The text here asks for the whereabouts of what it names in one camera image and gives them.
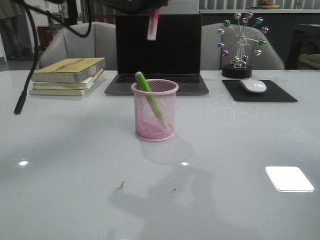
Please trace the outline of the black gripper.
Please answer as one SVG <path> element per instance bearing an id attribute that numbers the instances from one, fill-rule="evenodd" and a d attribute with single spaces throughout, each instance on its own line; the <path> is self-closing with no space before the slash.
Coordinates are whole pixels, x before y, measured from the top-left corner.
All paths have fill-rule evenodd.
<path id="1" fill-rule="evenodd" d="M 125 14 L 139 14 L 168 5 L 167 0 L 99 0 L 98 2 Z"/>

